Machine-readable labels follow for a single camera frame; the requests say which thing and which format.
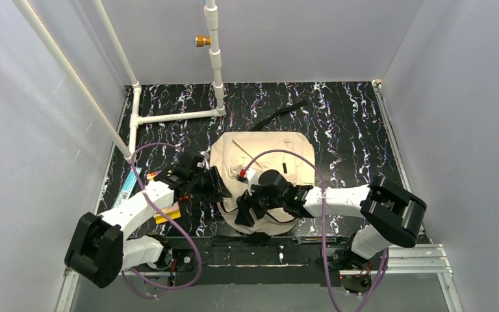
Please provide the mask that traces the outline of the beige student backpack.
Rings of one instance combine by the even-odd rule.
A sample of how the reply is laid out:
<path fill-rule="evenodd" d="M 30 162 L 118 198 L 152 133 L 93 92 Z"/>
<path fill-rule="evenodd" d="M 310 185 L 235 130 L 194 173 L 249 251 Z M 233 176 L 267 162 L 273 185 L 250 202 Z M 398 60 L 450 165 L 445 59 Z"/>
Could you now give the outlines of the beige student backpack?
<path fill-rule="evenodd" d="M 253 168 L 259 171 L 274 169 L 295 185 L 312 185 L 315 182 L 314 148 L 299 132 L 263 131 L 274 118 L 307 104 L 299 102 L 259 122 L 249 131 L 227 132 L 211 146 L 210 165 L 216 166 L 223 182 L 232 193 L 218 208 L 224 220 L 238 232 L 252 235 L 264 233 L 280 235 L 291 229 L 237 229 L 234 227 L 235 201 L 244 184 L 236 180 L 241 169 Z"/>

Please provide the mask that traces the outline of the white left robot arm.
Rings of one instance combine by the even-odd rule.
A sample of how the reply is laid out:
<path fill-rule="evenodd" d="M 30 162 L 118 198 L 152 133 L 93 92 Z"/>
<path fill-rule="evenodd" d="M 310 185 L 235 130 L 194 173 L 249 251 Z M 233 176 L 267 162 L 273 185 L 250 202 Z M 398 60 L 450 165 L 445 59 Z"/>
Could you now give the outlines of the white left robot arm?
<path fill-rule="evenodd" d="M 200 154 L 184 151 L 174 165 L 161 170 L 119 206 L 82 215 L 66 250 L 65 265 L 104 288 L 126 269 L 158 262 L 164 251 L 161 241 L 150 236 L 130 239 L 130 235 L 156 214 L 191 196 L 218 203 L 232 194 L 216 166 L 207 165 Z"/>

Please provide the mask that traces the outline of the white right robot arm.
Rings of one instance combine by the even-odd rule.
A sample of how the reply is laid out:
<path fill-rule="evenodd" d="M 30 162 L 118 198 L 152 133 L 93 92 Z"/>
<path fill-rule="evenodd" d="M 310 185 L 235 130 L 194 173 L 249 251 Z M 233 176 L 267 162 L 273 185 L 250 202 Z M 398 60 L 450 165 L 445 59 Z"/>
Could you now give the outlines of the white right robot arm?
<path fill-rule="evenodd" d="M 340 259 L 358 264 L 392 245 L 413 248 L 427 205 L 419 197 L 383 176 L 352 188 L 294 185 L 277 170 L 242 169 L 237 180 L 246 184 L 237 198 L 236 224 L 254 226 L 274 212 L 291 218 L 328 215 L 363 218 L 368 225 L 349 238 Z"/>

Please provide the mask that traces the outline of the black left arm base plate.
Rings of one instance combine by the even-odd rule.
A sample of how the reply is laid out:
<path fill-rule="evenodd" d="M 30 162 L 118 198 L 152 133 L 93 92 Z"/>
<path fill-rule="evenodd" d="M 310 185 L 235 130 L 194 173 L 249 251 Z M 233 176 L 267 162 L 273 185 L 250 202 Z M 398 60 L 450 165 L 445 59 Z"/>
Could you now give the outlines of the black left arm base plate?
<path fill-rule="evenodd" d="M 196 256 L 191 249 L 169 249 L 164 253 L 164 266 L 173 272 L 192 272 L 196 269 Z"/>

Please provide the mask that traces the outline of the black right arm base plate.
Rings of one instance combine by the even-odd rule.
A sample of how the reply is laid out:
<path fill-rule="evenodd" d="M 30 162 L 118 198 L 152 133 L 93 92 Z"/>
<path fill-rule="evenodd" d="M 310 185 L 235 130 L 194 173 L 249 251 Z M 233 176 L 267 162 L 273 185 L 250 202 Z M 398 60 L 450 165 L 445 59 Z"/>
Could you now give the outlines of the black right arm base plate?
<path fill-rule="evenodd" d="M 346 250 L 341 245 L 327 245 L 326 255 L 330 271 L 356 270 L 367 272 L 370 265 L 372 265 L 371 270 L 378 270 L 382 260 L 381 253 L 377 253 L 370 259 L 365 259 L 351 250 Z"/>

